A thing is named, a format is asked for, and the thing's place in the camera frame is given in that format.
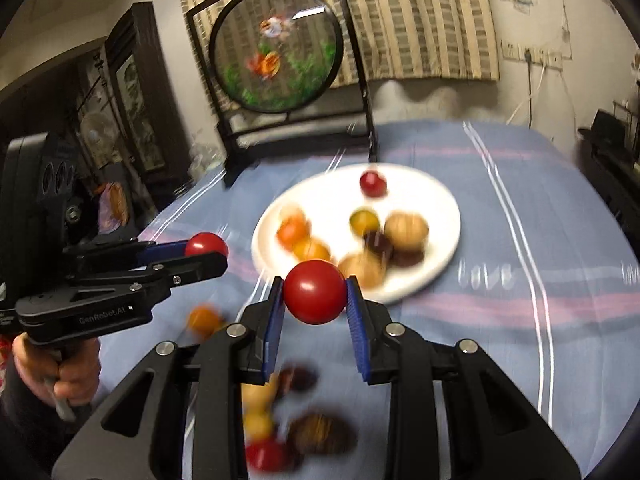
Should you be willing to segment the person's left hand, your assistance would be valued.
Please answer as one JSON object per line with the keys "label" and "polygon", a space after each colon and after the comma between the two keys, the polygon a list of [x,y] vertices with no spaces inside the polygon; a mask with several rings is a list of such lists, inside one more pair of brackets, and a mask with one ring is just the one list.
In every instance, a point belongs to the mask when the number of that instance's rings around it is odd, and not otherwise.
{"label": "person's left hand", "polygon": [[17,374],[40,401],[51,406],[55,399],[71,406],[92,401],[100,385],[99,352],[99,339],[81,341],[72,356],[62,361],[35,347],[26,334],[17,336],[12,344]]}

